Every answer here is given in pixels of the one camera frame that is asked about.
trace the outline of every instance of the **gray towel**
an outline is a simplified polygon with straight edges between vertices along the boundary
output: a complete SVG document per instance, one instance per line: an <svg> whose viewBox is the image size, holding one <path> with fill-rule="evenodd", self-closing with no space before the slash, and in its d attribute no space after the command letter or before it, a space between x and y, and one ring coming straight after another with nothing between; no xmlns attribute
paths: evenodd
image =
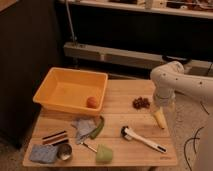
<svg viewBox="0 0 213 171"><path fill-rule="evenodd" d="M57 152L57 146L33 145L29 159L32 162L51 164L56 161Z"/></svg>
<svg viewBox="0 0 213 171"><path fill-rule="evenodd" d="M96 125L93 119L78 119L71 123L77 129L76 144L83 142L89 134L96 129Z"/></svg>

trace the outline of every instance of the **floor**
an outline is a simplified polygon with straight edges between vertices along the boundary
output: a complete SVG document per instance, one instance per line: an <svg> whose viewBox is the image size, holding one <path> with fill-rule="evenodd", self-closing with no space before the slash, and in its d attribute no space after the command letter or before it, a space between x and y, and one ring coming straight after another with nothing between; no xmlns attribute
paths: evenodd
<svg viewBox="0 0 213 171"><path fill-rule="evenodd" d="M203 110L201 104L193 99L176 93L175 110L171 113L168 108L164 110L165 117L171 132L174 146L177 151L179 164L175 167L159 167L157 171L185 171L189 170L184 159L184 143L194 136L196 130L205 125L207 113ZM205 105L209 113L213 113L212 106ZM20 150L16 150L9 144L0 140L0 170L1 171L146 171L147 167L131 168L27 168L22 166L23 156L29 142L33 126L28 131L25 144ZM195 153L192 148L192 142L187 145L187 158L191 165L194 163Z"/></svg>

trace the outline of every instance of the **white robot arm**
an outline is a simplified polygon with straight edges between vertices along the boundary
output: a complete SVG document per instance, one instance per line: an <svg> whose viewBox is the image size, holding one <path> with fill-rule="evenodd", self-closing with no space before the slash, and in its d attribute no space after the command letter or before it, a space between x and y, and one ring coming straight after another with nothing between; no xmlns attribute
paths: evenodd
<svg viewBox="0 0 213 171"><path fill-rule="evenodd" d="M150 75L156 89L153 95L157 106L166 106L177 90L199 101L213 103L213 78L185 75L179 62L154 68ZM200 141L194 171L213 170L213 116L210 115Z"/></svg>

